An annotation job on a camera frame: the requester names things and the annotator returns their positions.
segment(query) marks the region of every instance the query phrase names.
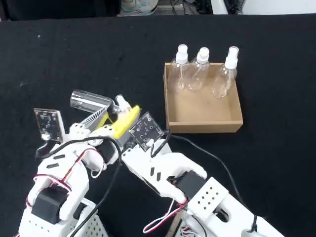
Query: bottle cap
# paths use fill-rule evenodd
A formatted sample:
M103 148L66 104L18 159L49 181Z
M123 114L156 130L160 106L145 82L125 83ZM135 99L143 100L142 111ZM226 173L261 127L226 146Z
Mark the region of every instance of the bottle cap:
M197 62L200 64L204 64L208 62L209 50L206 47L203 47L197 53Z
M239 49L236 46L232 46L229 48L228 55L225 61L226 68L235 69L237 67L238 52L239 52Z
M179 64L185 64L188 62L188 47L185 44L179 45L176 61Z

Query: yellow component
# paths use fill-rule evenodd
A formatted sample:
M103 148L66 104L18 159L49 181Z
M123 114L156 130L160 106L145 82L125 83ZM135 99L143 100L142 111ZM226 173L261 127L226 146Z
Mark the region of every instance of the yellow component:
M125 117L117 120L112 124L114 128L114 138L119 139L132 126L134 121L138 119L140 107L136 105Z
M106 120L110 119L109 118L109 113L106 113L105 115L103 115L103 118L101 119L100 123L98 124L97 128L95 130L97 130L98 128L102 127Z

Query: black tablecloth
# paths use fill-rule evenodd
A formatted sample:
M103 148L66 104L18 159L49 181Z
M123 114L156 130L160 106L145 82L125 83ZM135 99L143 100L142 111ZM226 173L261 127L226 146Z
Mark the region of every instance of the black tablecloth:
M163 16L0 23L0 230L18 231L42 144L33 107L61 111L65 127L87 116L70 108L73 89L123 94L165 127L163 64L177 46L190 59L202 46L223 62L240 48L237 87L244 126L236 134L188 136L220 156L249 208L288 237L313 236L316 202L316 15ZM174 151L201 164L235 195L221 165L180 141ZM103 195L114 165L90 185ZM158 197L122 168L99 214L116 237L142 236L165 213ZM164 236L164 225L152 236Z

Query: wire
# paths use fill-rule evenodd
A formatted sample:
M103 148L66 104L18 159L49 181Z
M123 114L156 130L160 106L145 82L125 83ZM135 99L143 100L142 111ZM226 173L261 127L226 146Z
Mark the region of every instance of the wire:
M109 141L111 141L114 145L115 145L115 147L116 147L116 149L118 150L118 164L117 164L117 166L116 166L116 169L115 169L115 171L114 171L114 175L113 175L113 177L112 177L112 180L111 180L111 182L110 182L110 184L109 184L109 186L108 186L108 189L106 190L106 192L104 193L104 196L103 196L103 198L99 201L99 203L93 208L93 210L89 213L89 215L81 222L81 224L72 232L72 234L69 236L69 237L74 237L75 235L76 235L76 233L85 225L85 223L87 223L89 220L90 220L90 218L94 215L94 213L98 210L98 208L99 208L99 206L101 206L101 204L102 203L104 203L104 201L107 199L107 197L108 197L108 195L109 195L109 193L110 193L110 191L111 191L111 189L112 189L112 187L113 187L113 184L114 184L114 182L115 182L115 180L117 179L117 177L118 177L118 173L119 173L119 168L121 167L121 165L122 165L122 151L120 150L120 148L119 148L119 145L117 144L117 142L114 140L114 139L112 139L112 138L109 138L109 137L92 137L93 139L89 139L88 141L90 141L90 140L97 140L97 139L103 139L103 140L109 140Z
M64 178L62 179L62 182L65 182L67 180L67 178L69 177L69 175L71 174L71 171L73 170L74 166L79 163L82 159L83 159L83 155L87 152L87 151L95 151L97 152L101 157L102 155L94 148L87 148L85 149L81 154L80 156L76 159L75 163L73 164L73 166L70 167L70 169L68 170L68 172L66 173L66 175L64 176ZM101 174L101 172L103 171L103 169L101 169L99 171L99 174L97 174L97 177L99 177L99 175Z
M173 0L170 0L170 5L171 5L171 7L172 7L172 13L173 13L173 15L178 15L177 12L176 12L176 10L174 9L174 7L175 7L175 5L179 2L179 0L177 0L174 4L172 4L172 1L173 1Z
M212 154L211 152L208 152L207 150L203 149L202 147L199 147L197 144L195 144L194 142L192 142L191 140L189 140L188 138L185 138L185 137L181 137L181 136L177 136L177 135L171 135L171 137L175 138L175 139L178 139L178 140L183 140L183 141L186 141L188 143L190 143L192 146L194 146L195 148L199 149L200 151L212 156L213 158L215 158L216 160L218 160L222 166L225 168L226 172L228 173L229 175L229 178L232 182L232 185L233 185L233 188L234 188L234 191L239 199L239 201L241 202L241 204L243 204L245 207L247 207L238 191L238 188L237 188L237 185L235 183L235 180L230 172L230 170L228 169L228 167L226 166L226 164L216 155Z
M257 230L258 226L257 226L257 215L254 215L253 216L253 223L251 225L251 230L248 231L249 233L252 233L252 232L258 232Z
M71 188L69 185L67 185L66 183L64 183L63 181L57 179L56 177L49 175L49 174L37 174L34 176L33 180L34 182L36 182L37 178L39 177L45 177L50 179L51 181L53 181L54 183L58 184L59 186L63 187L64 189L66 189L69 193L71 192Z
M178 208L176 208L175 210L173 210L172 212L171 211L171 208L174 204L174 199L172 200L171 202L171 205L167 211L167 213L162 216L162 217L159 217L155 220L153 220L151 223L149 223L148 225L146 225L144 228L143 228L143 233L144 234L148 234L148 233L151 233L152 231L156 230L159 226L161 226L166 220L168 220L170 217L174 216L175 214L177 214L179 211L181 211L186 205L187 205L187 201L184 203L184 204L181 204Z
M186 15L186 7L184 6L184 0L182 0L183 14Z
M50 153L47 153L47 154L45 154L43 156L40 156L40 157L37 157L37 159L38 160L46 159L46 158L58 153L59 151L64 149L66 146L69 146L70 144L79 143L79 142L87 142L87 141L92 141L92 140L108 140L108 141L112 142L113 144L115 144L116 148L119 148L119 146L117 145L117 142L111 137L105 137L105 136L86 137L86 138L83 138L83 139L80 139L80 140L71 140L71 141L65 142L64 144L60 145L58 148L56 148L55 150L51 151Z
M170 139L171 132L170 132L170 131L166 131L166 132L164 132L164 133L167 134L167 136L166 136L165 140L162 142L162 144L155 150L155 152L153 152L153 151L154 151L154 145L152 145L152 149L151 149L151 151L150 151L150 156L151 156L152 158L154 158L154 157L162 150L162 148L164 147L164 145L166 145L167 142L168 142L169 139Z
M190 9L190 11L192 12L192 14L195 15L196 13L192 10L191 6L193 6L195 8L196 8L196 6L193 3L191 3L191 2L189 2L187 0L183 0L183 2L187 4L187 6Z
M203 232L204 232L204 237L207 237L207 233L206 233L206 230L205 230L205 228L204 228L204 226L201 224L201 222L195 217L195 216L192 216L193 217L193 219L195 219L197 222L198 222L198 224L201 226L201 228L203 229Z

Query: brown box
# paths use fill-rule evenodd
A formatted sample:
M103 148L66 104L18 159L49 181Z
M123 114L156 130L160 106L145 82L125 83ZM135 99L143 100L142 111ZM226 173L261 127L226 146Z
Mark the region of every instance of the brown box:
M236 83L221 99L211 93L210 83L222 63L210 63L208 78L200 91L168 90L170 63L164 66L164 99L167 127L173 133L236 132L243 124Z

